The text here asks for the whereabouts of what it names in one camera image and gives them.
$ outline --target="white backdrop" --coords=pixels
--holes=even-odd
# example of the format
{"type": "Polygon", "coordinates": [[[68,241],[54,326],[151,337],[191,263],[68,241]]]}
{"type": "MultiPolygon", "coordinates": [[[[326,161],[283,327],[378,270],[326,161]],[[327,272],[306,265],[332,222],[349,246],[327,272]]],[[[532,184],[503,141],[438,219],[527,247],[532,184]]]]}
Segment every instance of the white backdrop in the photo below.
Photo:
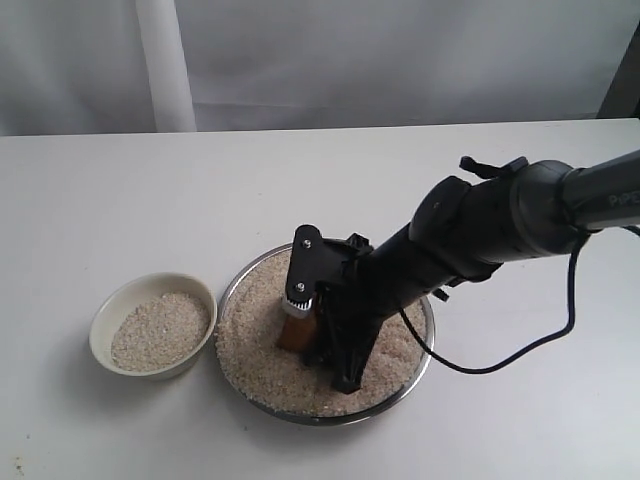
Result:
{"type": "Polygon", "coordinates": [[[0,4],[5,135],[589,118],[640,19],[640,0],[0,4]]]}

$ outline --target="table surface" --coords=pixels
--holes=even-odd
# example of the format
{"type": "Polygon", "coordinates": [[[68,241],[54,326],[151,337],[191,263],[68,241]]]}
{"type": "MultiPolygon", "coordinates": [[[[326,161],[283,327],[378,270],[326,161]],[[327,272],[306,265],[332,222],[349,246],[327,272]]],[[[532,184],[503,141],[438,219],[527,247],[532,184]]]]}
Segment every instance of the table surface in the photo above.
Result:
{"type": "MultiPolygon", "coordinates": [[[[594,237],[567,338],[489,376],[432,363],[361,424],[276,420],[237,396],[212,349],[165,383],[93,360],[91,318],[157,271],[220,299],[301,223],[379,243],[462,155],[588,166],[640,148],[636,120],[295,132],[0,138],[0,478],[638,478],[640,242],[594,237]]],[[[437,350],[502,359],[566,321],[567,258],[505,265],[434,301],[437,350]]]]}

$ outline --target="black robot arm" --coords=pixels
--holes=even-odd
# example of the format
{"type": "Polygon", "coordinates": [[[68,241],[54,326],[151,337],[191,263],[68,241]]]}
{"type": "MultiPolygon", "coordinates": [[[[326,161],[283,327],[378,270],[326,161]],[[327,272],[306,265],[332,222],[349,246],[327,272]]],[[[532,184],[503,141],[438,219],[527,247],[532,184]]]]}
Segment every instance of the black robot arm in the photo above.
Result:
{"type": "Polygon", "coordinates": [[[332,368],[335,389],[360,387],[384,320],[421,296],[446,299],[443,286],[481,282],[505,262],[568,254],[585,233],[640,223],[640,150],[586,169],[524,157],[499,168],[463,157],[460,166],[484,181],[443,180],[376,249],[356,234],[343,242],[309,225],[296,231],[284,305],[302,317],[316,299],[319,328],[304,359],[332,368]]]}

